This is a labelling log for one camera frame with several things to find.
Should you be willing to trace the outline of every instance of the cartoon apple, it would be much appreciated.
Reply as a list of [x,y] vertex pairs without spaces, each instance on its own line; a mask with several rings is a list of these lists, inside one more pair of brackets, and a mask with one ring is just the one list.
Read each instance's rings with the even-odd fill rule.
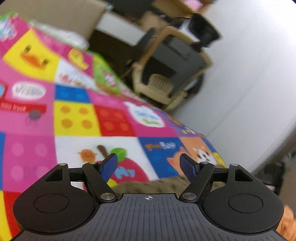
[[[106,148],[102,145],[97,146],[98,150],[106,158],[109,154]],[[110,154],[114,153],[118,158],[117,169],[112,175],[112,181],[116,183],[126,182],[126,181],[138,181],[147,182],[149,181],[146,173],[142,168],[135,163],[133,160],[127,158],[127,151],[124,148],[114,148],[110,151]]]

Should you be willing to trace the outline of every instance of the play mat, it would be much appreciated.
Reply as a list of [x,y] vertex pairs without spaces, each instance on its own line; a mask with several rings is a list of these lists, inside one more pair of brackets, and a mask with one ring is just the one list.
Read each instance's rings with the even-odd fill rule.
[[[224,165],[201,134],[130,91],[96,53],[0,16],[0,240],[19,227],[15,199],[58,163],[118,156],[108,184],[181,175],[179,157]],[[82,183],[73,183],[83,188]]]

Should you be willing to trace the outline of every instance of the desk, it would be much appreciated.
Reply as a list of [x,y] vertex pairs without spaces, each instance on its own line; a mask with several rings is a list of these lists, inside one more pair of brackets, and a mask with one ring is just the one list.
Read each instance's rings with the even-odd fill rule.
[[113,12],[106,12],[96,25],[96,30],[134,46],[144,36],[145,31]]

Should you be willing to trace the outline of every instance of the red tile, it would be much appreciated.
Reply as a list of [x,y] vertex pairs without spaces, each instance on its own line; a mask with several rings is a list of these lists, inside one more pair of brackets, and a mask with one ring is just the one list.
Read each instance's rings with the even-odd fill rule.
[[6,216],[7,216],[8,226],[9,226],[12,237],[15,237],[20,232],[20,228],[17,224],[17,221],[12,211],[13,204],[20,194],[21,193],[5,192],[5,191],[3,192]]
[[94,107],[102,136],[136,136],[124,111],[103,106]]

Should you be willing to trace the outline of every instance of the wooden chair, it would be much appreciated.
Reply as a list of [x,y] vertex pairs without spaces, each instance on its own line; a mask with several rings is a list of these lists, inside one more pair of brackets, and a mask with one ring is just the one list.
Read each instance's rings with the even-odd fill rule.
[[[203,74],[205,70],[211,66],[211,60],[209,56],[202,50],[200,53],[198,53],[198,55],[201,56],[204,65],[202,68],[197,69],[196,72],[191,76],[186,76],[186,73],[175,73],[173,77],[168,77],[155,73],[149,76],[149,81],[147,84],[143,83],[143,73],[145,71],[145,68],[147,67],[148,61],[153,57],[159,46],[165,41],[168,36],[176,37],[182,42],[185,42],[187,45],[192,45],[194,43],[194,40],[180,32],[177,28],[167,26],[155,37],[154,41],[150,44],[141,58],[132,65],[132,80],[134,91],[137,94],[143,94],[163,104],[164,110],[171,110],[175,108],[187,96],[187,92],[184,91],[183,88],[194,78],[197,78],[199,75]],[[174,62],[173,59],[173,61],[171,61],[171,64],[177,66],[178,59],[180,58],[177,58],[176,62]],[[182,79],[182,74],[184,74],[182,84],[179,87],[175,86],[170,80],[172,80],[173,78]]]

